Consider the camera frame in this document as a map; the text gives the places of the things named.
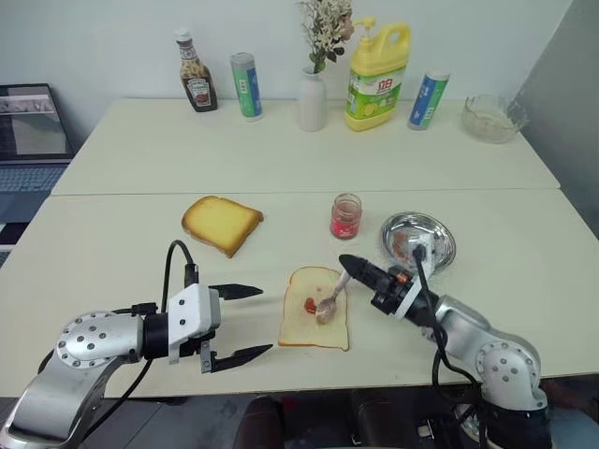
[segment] laptop screen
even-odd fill
[[[0,161],[72,157],[47,84],[0,86]]]

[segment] spoon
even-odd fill
[[[321,325],[325,325],[332,319],[337,311],[337,304],[335,303],[335,300],[337,299],[339,292],[343,290],[350,278],[351,276],[349,273],[343,270],[341,276],[339,276],[339,279],[335,284],[333,293],[327,299],[320,301],[316,306],[316,322]]]

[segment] white wall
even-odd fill
[[[354,19],[412,26],[403,98],[431,66],[453,72],[447,97],[514,94],[571,1],[354,0]],[[50,83],[82,141],[114,98],[183,96],[172,32],[187,25],[219,96],[235,95],[229,55],[249,51],[263,98],[292,98],[299,20],[295,0],[0,0],[0,83]],[[329,97],[344,97],[348,65],[328,69]]]
[[[523,130],[562,190],[599,238],[599,2],[574,0],[519,102]]]

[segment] yellow bottle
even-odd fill
[[[357,25],[364,26],[366,36],[352,57],[345,120],[354,131],[363,131],[386,122],[395,111],[410,55],[410,27],[387,25],[371,37],[376,18],[366,16]]]

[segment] vase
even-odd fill
[[[303,69],[299,83],[299,127],[304,131],[318,131],[327,124],[327,88],[313,67]]]

